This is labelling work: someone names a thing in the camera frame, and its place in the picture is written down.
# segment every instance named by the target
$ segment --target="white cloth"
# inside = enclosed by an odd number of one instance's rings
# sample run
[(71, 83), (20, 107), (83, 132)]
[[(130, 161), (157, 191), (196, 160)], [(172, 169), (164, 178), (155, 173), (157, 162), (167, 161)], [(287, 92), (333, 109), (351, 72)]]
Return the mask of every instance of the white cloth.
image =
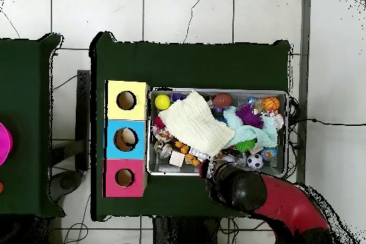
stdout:
[(212, 157), (235, 135), (234, 130), (212, 116), (203, 96), (196, 91), (161, 111), (159, 117), (171, 135)]

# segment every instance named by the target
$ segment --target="purple plush toy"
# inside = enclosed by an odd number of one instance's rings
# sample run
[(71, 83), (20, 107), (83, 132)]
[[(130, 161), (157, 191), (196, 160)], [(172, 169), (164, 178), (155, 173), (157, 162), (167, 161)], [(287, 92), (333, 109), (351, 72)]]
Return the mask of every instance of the purple plush toy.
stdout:
[(235, 114), (242, 119), (245, 125), (250, 125), (260, 129), (263, 128), (263, 121), (260, 119), (259, 115), (252, 113), (250, 104), (246, 104), (242, 108), (237, 109)]

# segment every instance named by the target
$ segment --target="pink block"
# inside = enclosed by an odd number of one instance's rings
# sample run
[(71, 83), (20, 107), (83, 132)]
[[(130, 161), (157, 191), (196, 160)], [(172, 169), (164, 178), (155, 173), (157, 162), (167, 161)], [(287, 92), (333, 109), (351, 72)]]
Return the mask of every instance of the pink block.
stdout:
[[(116, 173), (122, 169), (134, 173), (134, 182), (128, 187), (122, 187), (116, 182)], [(143, 160), (107, 159), (106, 197), (142, 197), (144, 173)]]

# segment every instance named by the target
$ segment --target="orange basketball toy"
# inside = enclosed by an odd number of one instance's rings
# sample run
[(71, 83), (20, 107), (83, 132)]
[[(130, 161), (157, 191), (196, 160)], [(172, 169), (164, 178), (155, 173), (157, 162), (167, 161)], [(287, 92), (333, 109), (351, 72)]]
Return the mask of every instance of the orange basketball toy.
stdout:
[(264, 110), (277, 110), (280, 108), (280, 101), (276, 97), (268, 97), (263, 100)]

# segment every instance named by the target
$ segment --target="green plush toy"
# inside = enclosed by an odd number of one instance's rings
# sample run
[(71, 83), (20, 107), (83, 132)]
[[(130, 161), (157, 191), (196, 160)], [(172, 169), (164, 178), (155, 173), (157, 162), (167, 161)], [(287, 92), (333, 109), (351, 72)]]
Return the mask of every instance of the green plush toy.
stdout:
[(238, 144), (235, 145), (235, 147), (240, 150), (241, 152), (246, 152), (247, 150), (252, 149), (255, 146), (256, 143), (256, 138), (252, 139), (252, 140), (247, 140), (244, 142), (239, 142)]

